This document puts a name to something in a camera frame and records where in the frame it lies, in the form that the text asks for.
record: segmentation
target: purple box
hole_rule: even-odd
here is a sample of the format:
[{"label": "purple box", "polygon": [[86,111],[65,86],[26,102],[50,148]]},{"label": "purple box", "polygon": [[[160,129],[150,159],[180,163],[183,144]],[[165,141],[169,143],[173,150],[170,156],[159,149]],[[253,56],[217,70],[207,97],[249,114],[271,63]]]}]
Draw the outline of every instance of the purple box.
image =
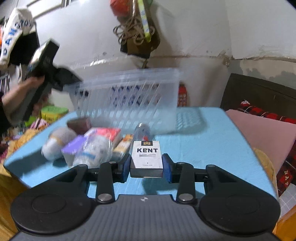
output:
[{"label": "purple box", "polygon": [[62,149],[62,154],[69,167],[73,166],[75,155],[82,148],[86,139],[87,137],[79,135]]}]

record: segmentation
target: metal screw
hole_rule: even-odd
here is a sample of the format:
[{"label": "metal screw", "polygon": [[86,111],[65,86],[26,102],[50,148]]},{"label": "metal screw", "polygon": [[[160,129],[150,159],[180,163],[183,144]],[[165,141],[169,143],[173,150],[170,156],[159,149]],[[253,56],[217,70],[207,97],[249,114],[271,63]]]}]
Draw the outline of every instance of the metal screw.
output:
[{"label": "metal screw", "polygon": [[98,196],[98,200],[105,202],[105,201],[109,201],[112,199],[112,196],[108,193],[102,193]]},{"label": "metal screw", "polygon": [[183,202],[189,202],[193,199],[193,196],[189,193],[183,193],[179,196],[179,199]]}]

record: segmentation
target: plastic basket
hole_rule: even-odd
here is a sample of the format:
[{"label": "plastic basket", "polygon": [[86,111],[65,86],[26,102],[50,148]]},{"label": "plastic basket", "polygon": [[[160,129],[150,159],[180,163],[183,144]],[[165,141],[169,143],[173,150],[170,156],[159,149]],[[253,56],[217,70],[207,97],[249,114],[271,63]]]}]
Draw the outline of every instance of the plastic basket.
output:
[{"label": "plastic basket", "polygon": [[67,87],[79,117],[94,127],[118,127],[133,133],[139,123],[153,134],[176,128],[181,74],[178,69],[138,69],[110,73]]}]

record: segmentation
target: white cigarette box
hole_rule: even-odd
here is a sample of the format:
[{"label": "white cigarette box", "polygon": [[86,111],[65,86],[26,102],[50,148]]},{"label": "white cigarette box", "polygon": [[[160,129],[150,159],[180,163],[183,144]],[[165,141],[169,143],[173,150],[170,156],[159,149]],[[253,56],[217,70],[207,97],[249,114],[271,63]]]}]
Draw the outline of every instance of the white cigarette box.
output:
[{"label": "white cigarette box", "polygon": [[162,177],[163,162],[159,141],[134,141],[131,177]]}]

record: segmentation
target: gray ridged panel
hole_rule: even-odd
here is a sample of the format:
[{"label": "gray ridged panel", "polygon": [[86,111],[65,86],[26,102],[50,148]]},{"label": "gray ridged panel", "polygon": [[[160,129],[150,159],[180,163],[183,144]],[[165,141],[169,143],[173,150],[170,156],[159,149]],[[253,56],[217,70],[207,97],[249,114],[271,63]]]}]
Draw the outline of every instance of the gray ridged panel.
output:
[{"label": "gray ridged panel", "polygon": [[12,240],[276,241],[278,239],[268,233],[250,238],[221,234],[205,225],[193,207],[175,203],[170,195],[120,195],[115,203],[97,206],[87,222],[69,233],[54,237],[36,237],[19,233]]}]

